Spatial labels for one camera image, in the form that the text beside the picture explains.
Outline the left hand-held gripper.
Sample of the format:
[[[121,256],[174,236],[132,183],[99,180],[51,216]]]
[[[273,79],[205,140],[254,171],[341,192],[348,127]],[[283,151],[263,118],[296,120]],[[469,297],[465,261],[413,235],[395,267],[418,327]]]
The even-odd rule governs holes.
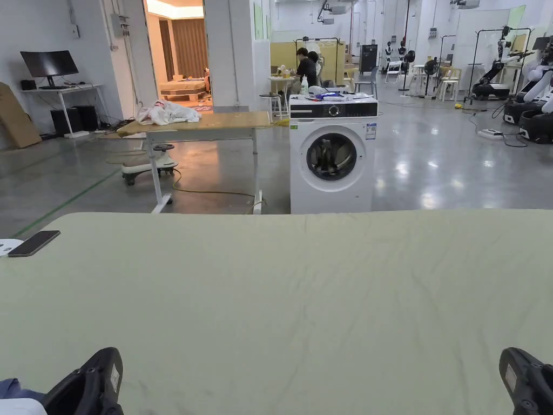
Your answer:
[[[31,398],[0,400],[0,415],[123,414],[119,404],[123,362],[119,350],[106,347],[56,384],[41,402]]]

